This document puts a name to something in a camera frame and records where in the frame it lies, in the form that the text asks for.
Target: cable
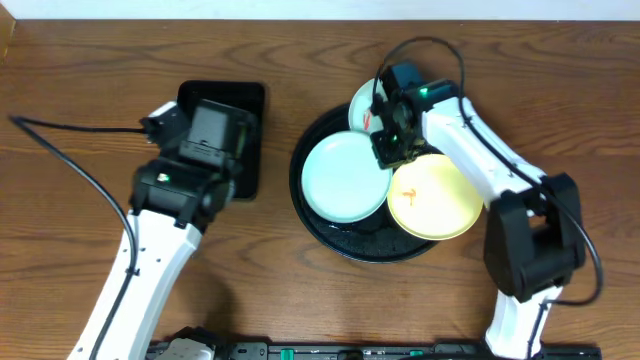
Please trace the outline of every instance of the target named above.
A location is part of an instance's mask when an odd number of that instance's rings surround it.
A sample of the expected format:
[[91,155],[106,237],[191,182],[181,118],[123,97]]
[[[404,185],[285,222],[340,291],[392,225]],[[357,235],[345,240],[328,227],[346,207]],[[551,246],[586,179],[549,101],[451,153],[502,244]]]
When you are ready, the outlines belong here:
[[400,43],[398,46],[393,48],[384,57],[384,61],[382,62],[382,64],[378,68],[378,71],[376,72],[376,77],[374,78],[374,81],[373,81],[372,96],[375,96],[376,94],[376,86],[378,84],[378,80],[380,79],[382,70],[386,66],[386,63],[391,59],[391,57],[393,57],[397,52],[399,52],[405,46],[411,43],[420,42],[420,41],[429,41],[429,42],[443,45],[447,49],[449,49],[451,54],[453,54],[456,57],[456,59],[458,59],[458,66],[460,68],[460,86],[458,89],[458,108],[460,109],[460,115],[462,115],[465,125],[469,127],[471,132],[482,143],[482,145],[484,145],[496,158],[498,158],[498,160],[500,160],[500,162],[502,162],[507,167],[507,169],[509,169],[509,171],[511,171],[513,174],[517,175],[522,180],[527,182],[536,191],[539,191],[540,194],[544,195],[547,201],[549,201],[553,206],[555,206],[561,213],[563,213],[569,219],[571,224],[575,226],[578,232],[580,232],[580,235],[582,236],[584,243],[587,249],[589,250],[589,254],[591,255],[591,260],[593,261],[593,266],[595,268],[595,273],[596,273],[595,290],[593,291],[591,296],[589,296],[584,300],[544,300],[540,304],[540,310],[538,311],[536,322],[534,323],[534,329],[533,329],[533,332],[531,333],[531,337],[529,339],[529,346],[527,349],[527,358],[531,358],[533,342],[536,334],[538,333],[538,328],[540,327],[540,323],[542,322],[542,315],[544,311],[548,309],[548,305],[555,304],[555,305],[563,305],[563,306],[586,306],[586,305],[592,304],[598,299],[598,297],[602,293],[602,288],[604,287],[604,271],[602,269],[602,262],[600,261],[600,256],[598,255],[598,252],[596,251],[595,245],[593,244],[593,241],[589,237],[589,234],[587,234],[587,231],[577,220],[576,216],[572,214],[571,210],[567,208],[567,206],[564,203],[562,203],[562,201],[558,200],[558,198],[556,198],[553,194],[547,191],[547,189],[542,187],[538,182],[536,182],[535,180],[530,178],[527,174],[525,174],[520,169],[518,169],[516,165],[512,164],[506,157],[504,157],[504,155],[502,155],[502,153],[500,153],[496,148],[494,148],[493,145],[491,145],[473,125],[473,122],[465,112],[464,105],[463,105],[463,99],[465,97],[464,83],[466,78],[464,59],[462,58],[462,55],[460,54],[460,52],[456,48],[454,48],[451,44],[449,44],[446,40],[436,38],[436,37],[431,37],[431,36],[418,36],[409,40],[405,40],[402,43]]
[[52,124],[52,123],[39,121],[39,120],[26,119],[26,118],[23,118],[23,117],[20,117],[20,116],[9,116],[9,119],[13,122],[13,124],[15,126],[17,126],[20,130],[24,131],[27,135],[29,135],[29,137],[31,137],[33,140],[35,140],[35,142],[37,142],[40,146],[42,146],[43,148],[47,149],[50,153],[52,153],[58,159],[62,160],[62,162],[64,162],[70,168],[72,168],[75,172],[80,174],[80,176],[82,176],[96,190],[98,190],[98,192],[107,200],[109,205],[111,205],[113,210],[116,212],[116,214],[118,215],[118,218],[120,218],[120,221],[122,221],[122,224],[124,225],[124,230],[127,233],[127,236],[129,237],[129,246],[131,247],[131,251],[129,251],[129,253],[131,255],[131,259],[129,261],[129,267],[126,270],[126,276],[125,276],[124,281],[122,283],[122,287],[120,288],[120,291],[118,292],[118,295],[116,296],[116,299],[115,299],[115,301],[113,303],[113,306],[111,307],[111,310],[109,311],[109,314],[107,315],[105,323],[102,326],[102,329],[100,330],[100,333],[98,334],[98,337],[96,338],[96,342],[93,345],[93,349],[91,350],[90,359],[91,360],[95,360],[96,356],[98,355],[98,351],[100,350],[100,345],[102,345],[102,342],[103,342],[103,340],[104,340],[104,338],[105,338],[105,336],[107,334],[107,331],[109,330],[109,326],[111,325],[111,322],[113,321],[113,318],[115,317],[115,314],[118,311],[118,307],[120,306],[120,303],[122,302],[122,298],[124,297],[124,294],[126,293],[127,288],[129,287],[129,283],[131,282],[131,279],[133,278],[133,276],[137,275],[136,274],[136,270],[135,270],[136,269],[136,263],[138,261],[138,245],[137,245],[137,242],[136,242],[136,237],[135,237],[135,235],[133,233],[133,229],[131,228],[131,225],[127,221],[127,216],[125,215],[124,211],[122,211],[122,208],[120,207],[120,205],[118,205],[118,203],[113,198],[113,196],[111,194],[109,194],[109,192],[102,185],[100,185],[100,183],[96,179],[94,179],[91,175],[89,175],[78,164],[76,164],[67,155],[62,153],[60,150],[58,150],[55,146],[53,146],[51,143],[49,143],[43,137],[38,135],[35,131],[33,131],[31,128],[29,128],[26,124],[33,124],[33,125],[43,126],[43,127],[53,128],[53,129],[63,129],[63,130],[73,130],[73,131],[86,131],[86,132],[139,132],[139,131],[133,131],[133,130],[136,130],[136,129],[123,129],[123,128],[113,128],[113,129],[110,129],[110,128],[88,128],[88,127],[79,127],[79,126],[59,125],[59,124]]
[[35,120],[35,119],[27,119],[25,117],[18,117],[22,123],[32,124],[37,126],[42,126],[50,129],[58,129],[58,130],[70,130],[70,131],[81,131],[81,132],[92,132],[92,133],[136,133],[136,134],[145,134],[144,129],[130,129],[130,128],[97,128],[97,127],[86,127],[86,126],[75,126],[75,125],[65,125],[65,124],[54,124],[46,121]]

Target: plate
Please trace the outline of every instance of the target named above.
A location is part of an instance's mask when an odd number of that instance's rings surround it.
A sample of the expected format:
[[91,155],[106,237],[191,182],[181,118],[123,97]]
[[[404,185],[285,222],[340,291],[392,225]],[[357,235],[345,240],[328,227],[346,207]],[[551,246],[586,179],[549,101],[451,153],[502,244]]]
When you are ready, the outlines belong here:
[[302,193],[318,215],[352,223],[373,214],[391,185],[391,169],[380,169],[369,136],[341,131],[320,141],[302,169]]
[[446,240],[478,220],[483,199],[447,156],[429,154],[396,170],[387,204],[408,233]]
[[[349,104],[349,128],[355,131],[365,132],[367,134],[382,130],[382,119],[379,116],[371,114],[371,103],[373,99],[373,79],[367,81],[358,89]],[[387,100],[387,96],[382,88],[382,82],[378,80],[376,93],[382,95],[383,100]]]

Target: stack of plates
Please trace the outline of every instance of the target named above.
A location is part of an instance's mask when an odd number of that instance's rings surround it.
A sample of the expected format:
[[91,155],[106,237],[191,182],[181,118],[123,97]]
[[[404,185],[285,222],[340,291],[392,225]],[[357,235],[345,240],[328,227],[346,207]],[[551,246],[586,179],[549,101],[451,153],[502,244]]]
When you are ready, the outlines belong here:
[[395,173],[380,169],[369,139],[381,129],[368,114],[372,84],[305,132],[291,160],[290,190],[300,219],[320,242],[349,258],[396,262],[469,229],[482,199],[436,152]]

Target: white wall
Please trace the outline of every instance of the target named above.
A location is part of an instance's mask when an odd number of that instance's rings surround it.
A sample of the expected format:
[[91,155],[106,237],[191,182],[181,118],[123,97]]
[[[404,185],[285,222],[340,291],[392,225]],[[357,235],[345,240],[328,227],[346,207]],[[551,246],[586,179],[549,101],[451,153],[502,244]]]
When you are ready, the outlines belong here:
[[640,20],[640,0],[0,0],[16,19]]

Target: white plate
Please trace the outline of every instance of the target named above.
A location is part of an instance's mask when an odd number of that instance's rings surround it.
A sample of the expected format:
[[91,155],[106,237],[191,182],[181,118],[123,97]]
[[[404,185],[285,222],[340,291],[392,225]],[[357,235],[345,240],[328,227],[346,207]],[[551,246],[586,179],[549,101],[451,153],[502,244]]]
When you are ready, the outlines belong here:
[[[373,79],[367,81],[351,100],[349,105],[349,128],[355,131],[362,131],[366,133],[373,133],[382,130],[382,120],[379,116],[373,116],[371,114],[371,94],[373,93]],[[378,87],[376,87],[376,93],[382,95],[382,98],[386,101],[387,96],[382,89],[382,82],[378,80]]]
[[391,186],[391,169],[382,170],[367,134],[342,131],[320,141],[302,168],[302,193],[322,218],[351,223],[373,214]]

